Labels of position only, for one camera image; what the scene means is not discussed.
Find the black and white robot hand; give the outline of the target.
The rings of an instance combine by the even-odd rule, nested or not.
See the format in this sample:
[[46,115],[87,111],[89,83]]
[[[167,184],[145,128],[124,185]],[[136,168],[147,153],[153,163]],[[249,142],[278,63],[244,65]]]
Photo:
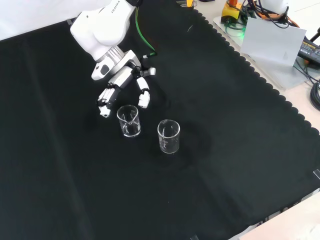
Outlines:
[[117,52],[115,48],[110,49],[103,60],[96,64],[91,75],[94,81],[108,79],[105,89],[96,101],[100,115],[104,118],[110,116],[112,105],[117,100],[119,93],[131,80],[136,80],[140,89],[138,106],[146,109],[149,106],[151,96],[145,77],[155,74],[156,69],[154,67],[143,69],[132,50],[124,53],[122,51]]

